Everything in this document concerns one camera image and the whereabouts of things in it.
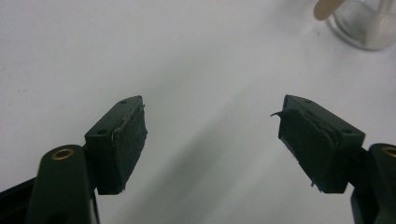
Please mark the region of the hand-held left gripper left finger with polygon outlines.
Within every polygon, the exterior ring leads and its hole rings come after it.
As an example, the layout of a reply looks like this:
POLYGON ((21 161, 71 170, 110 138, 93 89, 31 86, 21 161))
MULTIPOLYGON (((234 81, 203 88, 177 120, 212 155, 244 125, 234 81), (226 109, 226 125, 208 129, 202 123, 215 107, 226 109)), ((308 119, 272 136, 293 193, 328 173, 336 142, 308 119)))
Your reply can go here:
POLYGON ((144 103, 140 95, 117 102, 85 134, 100 195, 116 195, 125 190, 147 134, 144 103))

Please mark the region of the clear glass jar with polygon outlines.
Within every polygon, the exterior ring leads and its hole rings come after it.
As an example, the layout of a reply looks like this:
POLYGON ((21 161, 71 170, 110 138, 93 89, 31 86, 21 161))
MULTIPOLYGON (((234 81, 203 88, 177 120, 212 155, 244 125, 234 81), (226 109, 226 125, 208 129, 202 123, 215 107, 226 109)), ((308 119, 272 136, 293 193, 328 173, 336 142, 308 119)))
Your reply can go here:
POLYGON ((355 48, 380 51, 396 45, 396 0, 346 0, 327 22, 355 48))

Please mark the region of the wooden stick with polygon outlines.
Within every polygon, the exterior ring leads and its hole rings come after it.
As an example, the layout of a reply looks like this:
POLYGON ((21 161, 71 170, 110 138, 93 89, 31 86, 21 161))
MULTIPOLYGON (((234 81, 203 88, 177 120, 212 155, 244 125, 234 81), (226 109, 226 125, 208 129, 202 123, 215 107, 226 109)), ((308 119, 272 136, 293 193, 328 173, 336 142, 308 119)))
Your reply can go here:
POLYGON ((314 17, 318 21, 327 20, 346 0, 318 0, 314 6, 314 17))

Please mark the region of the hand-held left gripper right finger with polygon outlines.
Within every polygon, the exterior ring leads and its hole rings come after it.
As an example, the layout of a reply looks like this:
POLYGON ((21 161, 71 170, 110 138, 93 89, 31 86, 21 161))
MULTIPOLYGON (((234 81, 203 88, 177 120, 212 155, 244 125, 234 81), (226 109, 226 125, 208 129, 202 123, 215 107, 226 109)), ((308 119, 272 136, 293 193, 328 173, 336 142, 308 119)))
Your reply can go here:
POLYGON ((365 133, 303 97, 287 94, 278 138, 324 193, 343 193, 347 184, 366 191, 362 144, 365 133))

